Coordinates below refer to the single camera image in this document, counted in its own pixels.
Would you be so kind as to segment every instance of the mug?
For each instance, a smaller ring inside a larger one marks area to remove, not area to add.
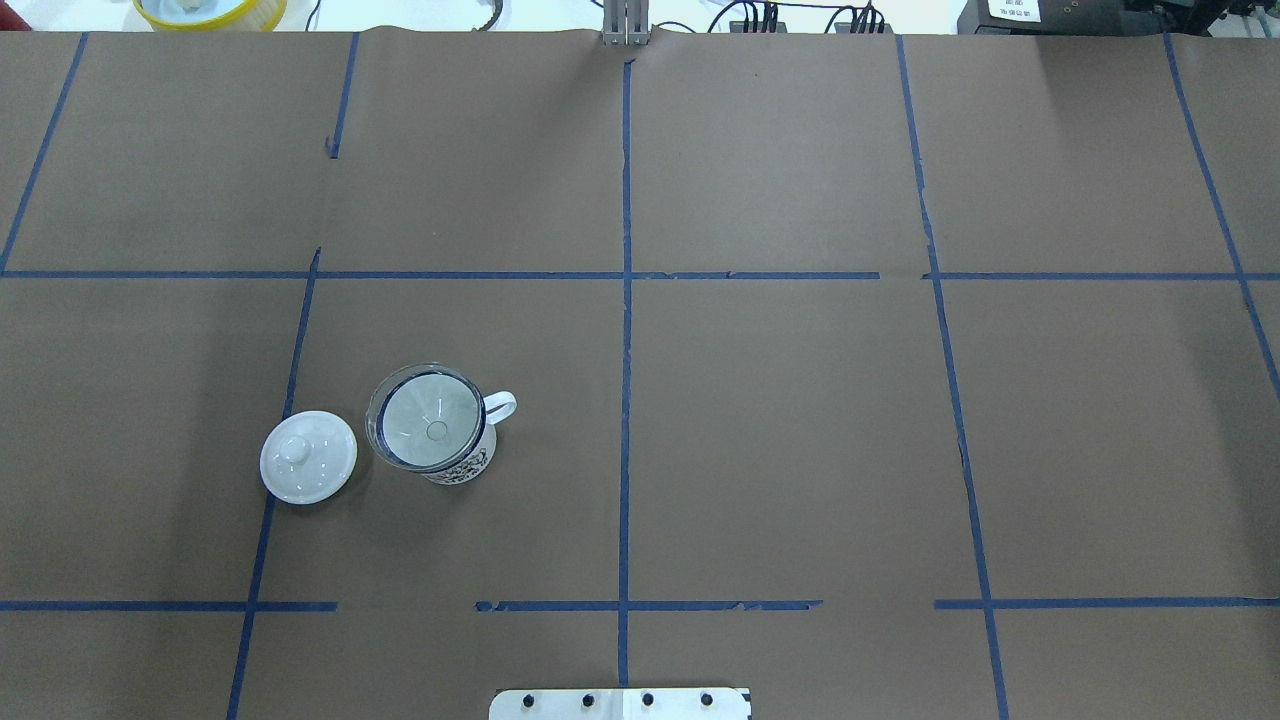
[[[465,483],[489,466],[494,428],[516,411],[516,396],[480,395],[475,383],[438,363],[401,368],[374,392],[365,430],[389,464],[433,483]]]

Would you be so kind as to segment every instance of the sticker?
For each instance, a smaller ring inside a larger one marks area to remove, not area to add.
[[[988,0],[991,17],[1019,23],[1039,22],[1039,0]]]

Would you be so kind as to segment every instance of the mug lid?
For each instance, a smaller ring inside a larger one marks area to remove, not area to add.
[[[284,502],[320,502],[356,469],[356,434],[333,413],[298,413],[266,436],[257,468],[266,489]]]

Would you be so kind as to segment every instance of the white surface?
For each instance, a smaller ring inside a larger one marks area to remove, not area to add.
[[[332,413],[298,413],[266,436],[257,469],[266,489],[284,502],[320,502],[356,469],[356,434]]]
[[[1019,23],[1039,22],[1039,0],[989,0],[987,9],[992,15]]]
[[[577,691],[504,691],[489,703],[489,720],[750,720],[748,689],[733,688],[628,688]],[[710,705],[701,696],[712,697]],[[582,706],[590,694],[593,705]],[[644,696],[653,705],[644,705]],[[534,705],[525,707],[525,696]]]

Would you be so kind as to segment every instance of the white mug handle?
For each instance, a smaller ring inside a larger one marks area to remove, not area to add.
[[[484,411],[485,421],[497,425],[516,411],[516,396],[507,391],[495,392],[484,398]]]

